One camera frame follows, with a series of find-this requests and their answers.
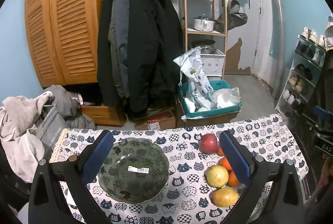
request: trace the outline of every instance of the hand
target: hand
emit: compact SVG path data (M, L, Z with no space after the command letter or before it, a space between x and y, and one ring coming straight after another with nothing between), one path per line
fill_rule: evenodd
M321 176L318 183L319 187L324 187L329 183L329 177L333 176L333 157L323 154L323 158L326 159L321 170Z

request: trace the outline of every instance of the louvered door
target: louvered door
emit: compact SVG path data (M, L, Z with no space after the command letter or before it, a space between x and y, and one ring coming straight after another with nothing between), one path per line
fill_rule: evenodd
M67 84L96 82L97 0L51 0L51 23Z
M30 55L39 82L43 87L64 84L54 48L49 1L25 0L25 24Z

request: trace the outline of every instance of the orange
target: orange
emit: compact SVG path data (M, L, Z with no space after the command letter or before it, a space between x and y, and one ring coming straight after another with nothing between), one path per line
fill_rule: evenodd
M219 155L219 156L224 156L224 153L223 153L223 151L222 151L222 149L221 149L220 146L217 147L216 153L217 153L217 155Z
M229 180L228 180L228 184L231 187L235 187L235 186L239 186L240 182L237 180L236 175L233 171L231 171L229 173Z
M227 171L232 171L232 168L227 160L226 157L223 157L221 160L220 160L220 165L225 167L227 169Z

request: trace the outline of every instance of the table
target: table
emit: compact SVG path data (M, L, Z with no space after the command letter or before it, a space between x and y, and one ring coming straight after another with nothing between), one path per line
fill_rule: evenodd
M224 130L230 130L237 141L245 145L253 155L260 154L267 161L279 163L287 158L292 159L300 180L307 174L308 166L294 137L280 116L272 114L255 120L171 130L114 130L116 142L126 137L143 137L161 146L169 159L169 181L158 196L137 205L111 199L99 186L98 176L87 188L113 223L220 223L232 207L221 208L213 204L210 196L216 188L208 186L204 171L207 167L217 164L222 157L201 153L198 150L198 141L206 133L215 134L219 140L219 135ZM64 129L50 162L65 161L72 154L79 155L102 131ZM67 197L67 184L60 184ZM266 184L254 212L265 204L271 184L272 182ZM245 186L234 189L241 195ZM76 219L84 222L76 206L70 205L70 210Z

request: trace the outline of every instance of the teal box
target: teal box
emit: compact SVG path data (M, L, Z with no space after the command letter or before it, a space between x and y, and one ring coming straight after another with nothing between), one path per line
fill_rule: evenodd
M211 80L209 81L211 86L213 87L214 91L220 90L220 89L232 89L229 84L224 81L224 80ZM183 83L178 90L178 97L179 99L182 99L182 94L185 95L186 92L189 90L189 83ZM231 113L231 112L239 112L240 108L242 106L242 101L238 105L235 106L229 106L225 108L218 108L218 109L213 109L213 110L207 110L207 111L201 111L201 112L189 112L189 109L183 101L183 109L185 112L185 115L187 118L194 118L194 117L211 117L211 116L217 116L217 115L222 115L226 113Z

